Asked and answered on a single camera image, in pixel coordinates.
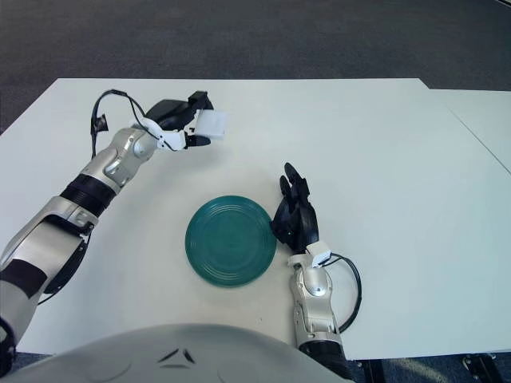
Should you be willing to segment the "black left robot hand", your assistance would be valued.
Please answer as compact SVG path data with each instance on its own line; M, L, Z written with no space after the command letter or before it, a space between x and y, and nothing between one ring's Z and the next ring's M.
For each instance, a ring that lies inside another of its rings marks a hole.
M159 125L156 137L161 148L179 151L211 143L206 136L196 135L193 130L191 132L185 130L195 115L202 110L213 110L212 102L207 92L195 91L186 101L169 99L159 101L145 114L145 118Z

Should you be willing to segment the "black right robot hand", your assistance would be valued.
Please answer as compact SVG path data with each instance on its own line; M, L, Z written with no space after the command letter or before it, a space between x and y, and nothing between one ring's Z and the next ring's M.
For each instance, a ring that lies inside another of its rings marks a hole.
M286 162L285 174L279 178L281 200L274 219L270 222L273 235L287 245L294 255L306 252L307 246L319 241L315 209L308 197L307 180Z

